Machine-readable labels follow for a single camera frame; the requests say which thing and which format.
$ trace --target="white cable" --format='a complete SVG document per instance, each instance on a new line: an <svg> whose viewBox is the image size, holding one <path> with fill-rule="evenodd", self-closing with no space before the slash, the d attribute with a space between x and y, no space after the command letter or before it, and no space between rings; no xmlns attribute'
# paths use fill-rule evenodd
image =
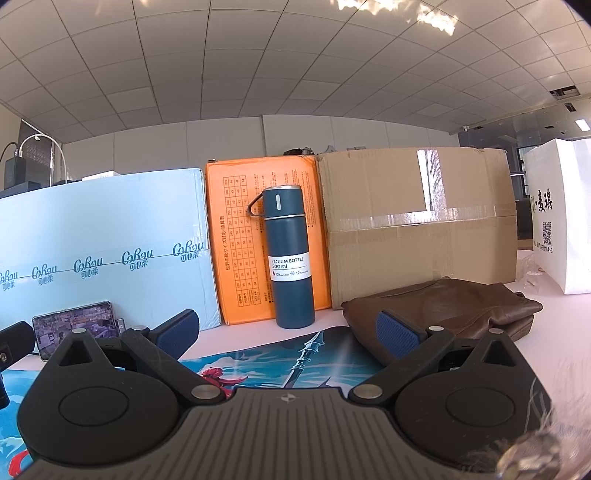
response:
<svg viewBox="0 0 591 480"><path fill-rule="evenodd" d="M60 151L61 154L61 160L64 163L64 176L66 178L66 183L68 183L68 171L66 168L66 158L64 157L64 152L61 150L60 144L58 142L56 142L52 137L50 137L49 135L46 134L35 134L35 135L31 135L30 137L26 137L25 140L22 141L21 146L18 149L18 156L22 157L22 146L25 144L25 142L27 140L30 140L32 138L35 137L44 137L44 138L48 138L49 140L51 140L52 142L55 143L57 149ZM51 187L53 185L53 169L50 169L50 178L49 178L49 186Z"/></svg>

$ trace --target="smartphone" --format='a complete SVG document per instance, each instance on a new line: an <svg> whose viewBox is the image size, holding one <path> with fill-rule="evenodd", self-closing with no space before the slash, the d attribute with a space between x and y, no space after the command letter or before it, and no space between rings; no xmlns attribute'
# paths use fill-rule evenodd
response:
<svg viewBox="0 0 591 480"><path fill-rule="evenodd" d="M120 332L108 301L34 317L33 330L41 360L49 360L73 328L85 328L94 338L118 337Z"/></svg>

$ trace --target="blue gripper pad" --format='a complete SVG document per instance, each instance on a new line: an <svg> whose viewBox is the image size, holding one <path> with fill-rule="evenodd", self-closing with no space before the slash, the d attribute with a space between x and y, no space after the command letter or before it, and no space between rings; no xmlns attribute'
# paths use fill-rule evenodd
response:
<svg viewBox="0 0 591 480"><path fill-rule="evenodd" d="M403 322L386 312L380 312L375 321L375 333L379 342L397 360L415 349L421 343L421 336Z"/></svg>

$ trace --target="light blue box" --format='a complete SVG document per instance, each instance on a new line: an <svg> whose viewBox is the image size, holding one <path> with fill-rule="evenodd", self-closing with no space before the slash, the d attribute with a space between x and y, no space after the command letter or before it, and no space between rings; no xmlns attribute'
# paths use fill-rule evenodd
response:
<svg viewBox="0 0 591 480"><path fill-rule="evenodd" d="M220 324L198 168L88 180L0 199L0 329L110 301L154 328L184 309Z"/></svg>

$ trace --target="dark blue vacuum bottle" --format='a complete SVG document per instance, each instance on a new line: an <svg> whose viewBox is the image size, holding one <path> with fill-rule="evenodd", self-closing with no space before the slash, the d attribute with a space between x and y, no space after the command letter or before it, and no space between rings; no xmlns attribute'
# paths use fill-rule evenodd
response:
<svg viewBox="0 0 591 480"><path fill-rule="evenodd" d="M255 215L252 206L261 197L264 214ZM251 202L248 213L265 219L277 325L289 329L311 325L314 323L314 294L301 187L269 187Z"/></svg>

